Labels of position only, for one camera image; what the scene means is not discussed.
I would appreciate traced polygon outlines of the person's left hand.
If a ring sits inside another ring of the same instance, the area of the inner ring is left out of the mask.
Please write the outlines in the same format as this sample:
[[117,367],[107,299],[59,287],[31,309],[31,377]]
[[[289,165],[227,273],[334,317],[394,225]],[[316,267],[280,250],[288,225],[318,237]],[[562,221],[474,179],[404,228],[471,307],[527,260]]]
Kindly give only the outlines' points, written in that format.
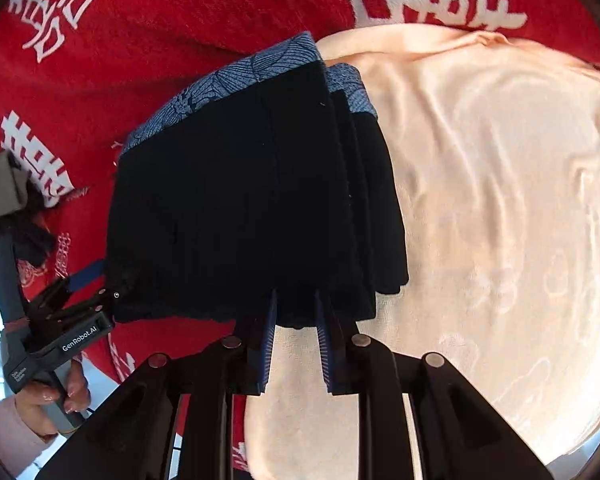
[[[84,376],[82,363],[71,361],[71,368],[66,376],[67,399],[64,411],[67,414],[85,411],[91,404],[91,393]],[[58,429],[44,411],[47,405],[56,406],[60,393],[40,382],[30,382],[15,394],[15,407],[24,424],[43,440],[58,435]]]

